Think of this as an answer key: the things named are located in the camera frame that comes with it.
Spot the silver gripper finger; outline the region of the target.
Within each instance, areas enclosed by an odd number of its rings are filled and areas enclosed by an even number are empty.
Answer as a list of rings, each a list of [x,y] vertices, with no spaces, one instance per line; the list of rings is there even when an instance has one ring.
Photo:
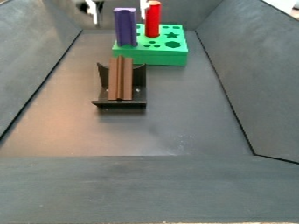
[[[87,14],[91,16],[93,24],[98,23],[98,13],[97,13],[97,6],[91,0],[85,0],[87,5]]]
[[[138,0],[138,6],[140,6],[140,16],[141,18],[145,18],[145,10],[149,7],[149,3],[146,0]]]

